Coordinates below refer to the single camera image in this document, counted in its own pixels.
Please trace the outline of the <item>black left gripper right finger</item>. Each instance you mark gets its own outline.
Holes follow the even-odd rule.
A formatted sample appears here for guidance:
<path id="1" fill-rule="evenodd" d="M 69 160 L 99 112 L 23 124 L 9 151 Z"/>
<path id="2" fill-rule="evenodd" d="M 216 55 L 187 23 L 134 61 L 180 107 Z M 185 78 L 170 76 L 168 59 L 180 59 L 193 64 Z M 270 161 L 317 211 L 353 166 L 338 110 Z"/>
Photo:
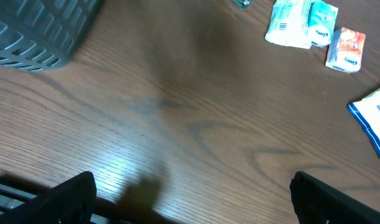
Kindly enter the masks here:
<path id="1" fill-rule="evenodd" d="M 380 224 L 380 212 L 306 172 L 295 173 L 290 193 L 300 224 Z"/>

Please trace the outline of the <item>white blue snack bag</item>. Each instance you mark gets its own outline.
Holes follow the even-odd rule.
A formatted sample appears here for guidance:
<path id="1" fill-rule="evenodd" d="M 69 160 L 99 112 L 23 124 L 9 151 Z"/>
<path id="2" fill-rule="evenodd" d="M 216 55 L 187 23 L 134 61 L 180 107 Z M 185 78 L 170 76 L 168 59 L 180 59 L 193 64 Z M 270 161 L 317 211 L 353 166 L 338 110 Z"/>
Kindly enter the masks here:
<path id="1" fill-rule="evenodd" d="M 360 124 L 380 158 L 380 88 L 362 100 L 348 103 L 346 107 Z"/>

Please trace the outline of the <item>orange tissue pack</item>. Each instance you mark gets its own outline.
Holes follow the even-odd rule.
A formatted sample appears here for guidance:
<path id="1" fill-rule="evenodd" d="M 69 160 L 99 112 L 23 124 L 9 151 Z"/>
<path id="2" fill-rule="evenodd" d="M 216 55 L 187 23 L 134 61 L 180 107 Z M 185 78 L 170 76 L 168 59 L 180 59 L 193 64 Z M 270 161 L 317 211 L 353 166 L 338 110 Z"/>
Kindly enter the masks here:
<path id="1" fill-rule="evenodd" d="M 345 27 L 334 31 L 325 65 L 334 70 L 355 73 L 361 69 L 366 35 Z"/>

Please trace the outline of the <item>light green wipes pack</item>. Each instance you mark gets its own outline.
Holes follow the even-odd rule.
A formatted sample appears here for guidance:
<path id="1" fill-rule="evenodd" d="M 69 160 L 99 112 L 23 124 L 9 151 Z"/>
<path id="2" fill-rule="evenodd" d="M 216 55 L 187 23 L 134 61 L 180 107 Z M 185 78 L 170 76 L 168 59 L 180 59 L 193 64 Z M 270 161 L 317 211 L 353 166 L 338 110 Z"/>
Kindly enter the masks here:
<path id="1" fill-rule="evenodd" d="M 265 40 L 286 47 L 310 49 L 306 34 L 311 0 L 276 0 Z"/>

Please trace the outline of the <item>green tissue pack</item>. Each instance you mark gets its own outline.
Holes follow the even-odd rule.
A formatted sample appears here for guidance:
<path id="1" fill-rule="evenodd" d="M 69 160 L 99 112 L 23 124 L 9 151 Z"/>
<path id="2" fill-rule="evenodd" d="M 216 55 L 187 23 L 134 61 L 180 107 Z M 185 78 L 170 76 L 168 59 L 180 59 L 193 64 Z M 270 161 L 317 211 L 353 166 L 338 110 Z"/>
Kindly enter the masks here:
<path id="1" fill-rule="evenodd" d="M 314 1 L 311 4 L 307 35 L 313 45 L 330 45 L 337 15 L 338 8 L 324 1 Z"/>

